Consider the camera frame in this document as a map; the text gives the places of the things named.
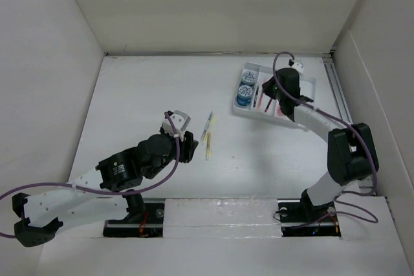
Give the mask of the orange highlighter pen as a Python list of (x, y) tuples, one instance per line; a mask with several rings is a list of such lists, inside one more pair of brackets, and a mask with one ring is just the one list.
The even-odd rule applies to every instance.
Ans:
[(263, 96), (264, 96), (264, 84), (265, 83), (267, 83), (267, 81), (269, 80), (269, 78), (265, 78), (263, 81), (262, 81), (262, 84), (261, 84), (261, 91), (260, 91), (260, 96), (259, 96), (259, 100), (258, 100), (258, 103), (257, 103), (257, 108), (260, 110), (260, 108), (261, 108), (261, 103), (262, 103), (262, 100), (263, 100)]

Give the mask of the blue cleaning gel jar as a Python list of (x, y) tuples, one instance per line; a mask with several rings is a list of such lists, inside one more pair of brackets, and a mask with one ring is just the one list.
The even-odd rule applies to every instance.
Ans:
[(243, 69), (241, 73), (240, 84), (253, 86), (256, 84), (258, 72), (250, 69)]
[(247, 107), (251, 104), (253, 95), (254, 90), (252, 86), (240, 84), (237, 89), (236, 103), (241, 107)]

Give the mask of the black gel pen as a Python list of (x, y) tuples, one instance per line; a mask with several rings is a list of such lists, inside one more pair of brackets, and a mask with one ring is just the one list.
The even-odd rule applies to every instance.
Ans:
[(258, 94), (259, 94), (259, 86), (257, 86), (255, 89), (254, 101), (253, 101), (253, 106), (252, 106), (253, 108), (256, 108)]

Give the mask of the cream highlighter pen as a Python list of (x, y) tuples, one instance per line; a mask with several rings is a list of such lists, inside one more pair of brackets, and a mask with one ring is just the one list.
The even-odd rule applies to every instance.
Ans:
[(204, 143), (206, 145), (205, 160), (209, 160), (211, 156), (211, 145), (212, 145), (212, 134), (210, 131), (206, 133), (204, 138)]

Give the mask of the yellow highlighter pen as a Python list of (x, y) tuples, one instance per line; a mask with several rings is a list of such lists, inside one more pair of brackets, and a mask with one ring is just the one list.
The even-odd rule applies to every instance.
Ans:
[(206, 137), (207, 137), (207, 134), (210, 131), (210, 127), (212, 126), (213, 120), (214, 120), (214, 113), (211, 112), (210, 115), (209, 115), (209, 118), (206, 122), (206, 125), (204, 126), (204, 130), (203, 130), (203, 133), (202, 133), (202, 138), (201, 138), (202, 144), (204, 144), (205, 141), (206, 141)]

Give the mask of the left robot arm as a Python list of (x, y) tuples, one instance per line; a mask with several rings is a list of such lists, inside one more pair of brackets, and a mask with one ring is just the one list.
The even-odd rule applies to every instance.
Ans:
[(103, 220), (143, 223), (148, 218), (138, 189), (143, 179), (153, 179), (171, 162), (190, 162), (198, 144), (189, 131), (183, 138), (161, 131), (102, 160), (69, 184), (40, 195), (14, 195), (12, 209), (19, 217), (15, 238), (31, 248), (84, 224)]

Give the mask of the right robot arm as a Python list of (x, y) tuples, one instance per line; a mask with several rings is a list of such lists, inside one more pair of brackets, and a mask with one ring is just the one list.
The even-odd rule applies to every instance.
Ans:
[(266, 96), (279, 102), (290, 121), (305, 126), (327, 143), (327, 171), (302, 192), (300, 204), (292, 213), (308, 223), (335, 215), (332, 203), (351, 194), (348, 186), (375, 177), (379, 169), (369, 126), (346, 123), (313, 106), (312, 99), (301, 95), (300, 74), (292, 67), (274, 69), (273, 77), (263, 83), (263, 88)]

